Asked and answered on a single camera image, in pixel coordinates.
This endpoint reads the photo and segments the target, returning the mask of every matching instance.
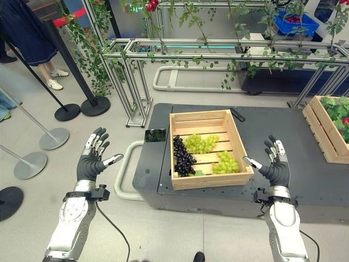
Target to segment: white sneaker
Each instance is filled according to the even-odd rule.
[[[51,76],[68,76],[69,73],[60,69],[55,69],[54,71],[50,72]]]
[[[47,85],[48,85],[49,87],[51,87],[52,89],[54,89],[54,90],[62,90],[62,89],[63,89],[63,86],[60,85],[56,80],[50,79],[50,80],[47,82]]]

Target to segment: robotic hand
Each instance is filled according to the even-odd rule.
[[[74,262],[78,260],[85,245],[88,227],[96,212],[96,201],[108,200],[110,192],[106,185],[95,187],[97,175],[108,166],[123,158],[116,154],[101,160],[110,144],[105,128],[96,129],[88,138],[77,165],[77,183],[68,192],[59,211],[59,222],[47,247],[43,262]]]
[[[267,205],[265,220],[269,227],[269,242],[275,262],[309,262],[303,239],[299,232],[300,218],[296,211],[296,200],[291,199],[290,169],[286,151],[282,142],[269,136],[270,141],[265,141],[266,153],[271,160],[270,166],[265,166],[249,157],[244,157],[245,162],[259,170],[270,181],[268,193],[264,188],[259,188],[254,194],[254,201]]]

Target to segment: stanchion base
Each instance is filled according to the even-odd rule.
[[[97,98],[98,105],[91,106],[90,102],[88,100],[85,100],[81,106],[81,112],[85,116],[99,116],[110,108],[110,101],[106,97],[99,97]]]
[[[0,221],[11,217],[23,202],[23,191],[18,187],[7,187],[0,191]]]
[[[65,128],[55,128],[50,130],[51,135],[56,139],[52,139],[49,135],[45,134],[40,138],[39,145],[42,149],[52,150],[58,148],[68,140],[69,131]]]
[[[27,165],[22,161],[15,165],[13,174],[19,179],[28,179],[36,176],[44,169],[47,163],[47,155],[44,152],[33,152],[23,157],[23,159],[32,165]]]
[[[63,108],[59,108],[55,113],[55,118],[58,121],[69,121],[80,114],[80,107],[77,104],[65,105],[66,112]]]

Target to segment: black table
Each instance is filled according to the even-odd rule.
[[[171,112],[228,109],[226,106],[157,104],[149,129],[169,130]],[[245,122],[235,123],[249,156],[269,163],[264,140],[280,138],[291,169],[290,190],[300,206],[302,222],[349,224],[349,165],[330,164],[305,121],[302,111],[288,108],[236,107]],[[257,171],[244,186],[173,190],[170,176],[170,138],[145,143],[133,179],[134,188],[155,209],[205,212],[223,216],[255,218],[260,206],[252,201],[258,187],[269,182]]]

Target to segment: smartphone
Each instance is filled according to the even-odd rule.
[[[166,141],[165,129],[148,129],[144,137],[145,142],[162,142]]]

